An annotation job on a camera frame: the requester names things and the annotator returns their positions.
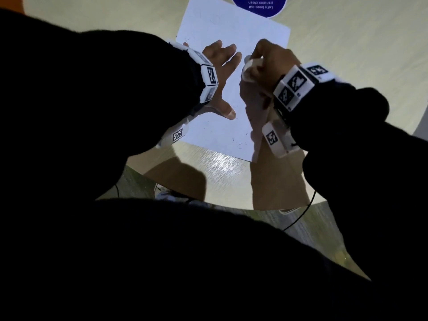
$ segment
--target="black wire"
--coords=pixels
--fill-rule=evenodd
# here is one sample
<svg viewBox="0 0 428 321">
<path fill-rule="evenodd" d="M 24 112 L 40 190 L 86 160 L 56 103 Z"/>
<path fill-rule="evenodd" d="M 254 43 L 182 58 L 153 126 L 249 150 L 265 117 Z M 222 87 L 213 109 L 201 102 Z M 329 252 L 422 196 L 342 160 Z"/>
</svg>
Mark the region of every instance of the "black wire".
<svg viewBox="0 0 428 321">
<path fill-rule="evenodd" d="M 314 198 L 315 198 L 315 194 L 316 194 L 317 192 L 316 191 L 314 191 L 314 195 L 312 196 L 312 199 L 311 199 L 311 201 L 309 202 L 309 205 L 308 205 L 308 207 L 306 207 L 306 209 L 304 210 L 304 212 L 302 213 L 302 215 L 300 215 L 297 219 L 296 219 L 296 221 L 294 221 L 294 222 L 292 222 L 288 227 L 286 227 L 285 229 L 283 229 L 282 231 L 284 232 L 286 229 L 288 229 L 288 228 L 290 228 L 290 227 L 292 227 L 294 224 L 296 224 L 296 222 L 298 221 L 298 220 L 300 220 L 300 218 L 307 212 L 307 210 L 309 209 L 309 207 L 311 207 L 311 205 L 312 205 L 312 202 L 314 201 Z"/>
<path fill-rule="evenodd" d="M 119 196 L 119 187 L 117 187 L 117 183 L 114 186 L 116 187 L 116 190 L 117 190 L 117 198 L 120 198 L 120 196 Z"/>
</svg>

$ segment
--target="white paper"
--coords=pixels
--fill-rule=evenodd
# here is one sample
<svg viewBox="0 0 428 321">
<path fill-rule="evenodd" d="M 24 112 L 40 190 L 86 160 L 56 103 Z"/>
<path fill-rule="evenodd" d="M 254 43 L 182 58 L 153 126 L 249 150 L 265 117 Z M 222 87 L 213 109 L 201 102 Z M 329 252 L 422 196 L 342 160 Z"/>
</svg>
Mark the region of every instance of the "white paper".
<svg viewBox="0 0 428 321">
<path fill-rule="evenodd" d="M 183 141 L 247 161 L 257 161 L 263 139 L 261 128 L 267 120 L 255 84 L 242 82 L 244 58 L 257 42 L 266 38 L 286 48 L 290 29 L 223 0 L 190 0 L 177 34 L 177 42 L 187 42 L 197 51 L 221 39 L 223 47 L 234 43 L 242 61 L 227 80 L 223 99 L 236 112 L 228 120 L 214 112 L 201 113 L 190 122 Z"/>
</svg>

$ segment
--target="black sleeve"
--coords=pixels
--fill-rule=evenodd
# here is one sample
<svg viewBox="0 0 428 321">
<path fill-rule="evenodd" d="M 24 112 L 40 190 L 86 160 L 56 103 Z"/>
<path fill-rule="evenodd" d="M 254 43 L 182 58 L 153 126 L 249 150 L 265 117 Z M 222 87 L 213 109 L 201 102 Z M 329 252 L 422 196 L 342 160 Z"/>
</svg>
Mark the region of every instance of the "black sleeve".
<svg viewBox="0 0 428 321">
<path fill-rule="evenodd" d="M 199 103 L 195 64 L 154 35 L 77 33 L 3 9 L 0 32 L 8 152 L 31 162 L 29 180 L 56 184 L 53 197 L 96 199 Z"/>
<path fill-rule="evenodd" d="M 332 81 L 314 87 L 290 124 L 347 250 L 373 281 L 398 286 L 398 275 L 420 275 L 410 261 L 424 242 L 413 217 L 426 211 L 428 143 L 386 123 L 388 112 L 376 90 Z"/>
</svg>

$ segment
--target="blue circular sticker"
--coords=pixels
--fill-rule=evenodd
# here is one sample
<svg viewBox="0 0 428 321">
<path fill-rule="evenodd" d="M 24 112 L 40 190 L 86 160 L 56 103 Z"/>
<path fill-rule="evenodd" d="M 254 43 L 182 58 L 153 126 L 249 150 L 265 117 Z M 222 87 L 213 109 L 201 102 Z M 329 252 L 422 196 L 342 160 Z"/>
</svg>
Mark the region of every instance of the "blue circular sticker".
<svg viewBox="0 0 428 321">
<path fill-rule="evenodd" d="M 238 7 L 270 18 L 279 14 L 287 0 L 232 0 Z"/>
</svg>

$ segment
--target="light wood tabletop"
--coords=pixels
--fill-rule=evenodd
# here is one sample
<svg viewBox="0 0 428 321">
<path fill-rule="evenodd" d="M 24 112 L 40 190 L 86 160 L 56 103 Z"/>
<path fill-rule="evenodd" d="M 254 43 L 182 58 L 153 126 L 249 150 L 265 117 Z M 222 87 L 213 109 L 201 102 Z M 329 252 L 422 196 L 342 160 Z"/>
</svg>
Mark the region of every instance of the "light wood tabletop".
<svg viewBox="0 0 428 321">
<path fill-rule="evenodd" d="M 23 1 L 27 15 L 76 31 L 129 29 L 164 39 L 175 38 L 188 2 Z M 428 98 L 428 0 L 287 0 L 272 20 L 290 27 L 288 47 L 302 63 L 320 62 L 357 88 L 376 88 L 389 101 L 387 121 L 414 132 Z M 364 103 L 356 110 L 370 113 Z M 397 150 L 405 148 L 398 144 Z M 128 166 L 209 203 L 269 210 L 308 204 L 313 189 L 303 176 L 303 158 L 301 151 L 276 159 L 263 141 L 258 162 L 249 163 L 179 141 L 133 156 Z M 317 195 L 314 202 L 323 200 Z"/>
</svg>

